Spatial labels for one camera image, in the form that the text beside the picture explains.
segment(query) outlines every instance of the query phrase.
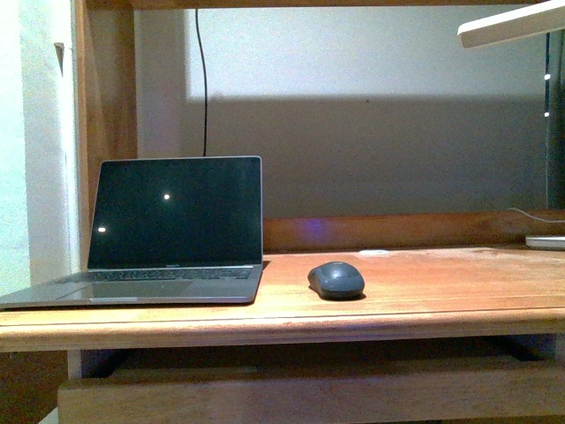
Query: laptop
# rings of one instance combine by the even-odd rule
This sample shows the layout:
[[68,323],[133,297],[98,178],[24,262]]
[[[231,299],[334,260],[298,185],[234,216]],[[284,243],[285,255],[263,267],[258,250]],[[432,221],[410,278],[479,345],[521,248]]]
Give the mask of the laptop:
[[258,156],[107,161],[88,271],[0,297],[0,308],[252,303],[262,223]]

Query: laptop trackpad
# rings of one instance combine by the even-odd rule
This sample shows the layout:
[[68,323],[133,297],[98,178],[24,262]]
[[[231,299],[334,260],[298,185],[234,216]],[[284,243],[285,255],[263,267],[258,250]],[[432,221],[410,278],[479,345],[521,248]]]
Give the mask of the laptop trackpad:
[[63,296],[63,300],[177,298],[185,293],[190,281],[119,281],[99,282]]

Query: white wall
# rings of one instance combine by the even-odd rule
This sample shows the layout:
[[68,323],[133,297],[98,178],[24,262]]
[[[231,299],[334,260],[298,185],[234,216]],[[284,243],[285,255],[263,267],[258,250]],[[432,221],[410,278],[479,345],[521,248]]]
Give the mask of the white wall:
[[[545,36],[456,39],[508,9],[202,10],[208,153],[263,157],[266,216],[543,207]],[[136,15],[143,156],[201,154],[193,20]]]
[[0,295],[29,285],[18,3],[0,13]]
[[0,14],[0,295],[77,268],[71,3],[10,0]]
[[[71,2],[20,0],[31,281],[76,268]],[[64,42],[64,74],[54,43]]]

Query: computer mouse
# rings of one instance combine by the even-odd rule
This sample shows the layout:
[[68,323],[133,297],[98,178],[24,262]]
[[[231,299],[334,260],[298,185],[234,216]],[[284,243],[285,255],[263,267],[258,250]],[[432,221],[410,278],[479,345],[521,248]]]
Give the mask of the computer mouse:
[[322,299],[359,299],[365,288],[365,280],[359,271],[346,262],[328,262],[308,273],[310,288]]

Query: black screen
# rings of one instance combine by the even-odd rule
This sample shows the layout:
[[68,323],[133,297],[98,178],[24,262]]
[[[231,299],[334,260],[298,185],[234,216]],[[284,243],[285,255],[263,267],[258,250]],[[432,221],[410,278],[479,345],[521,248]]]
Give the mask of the black screen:
[[165,268],[262,260],[258,156],[101,166],[88,267]]

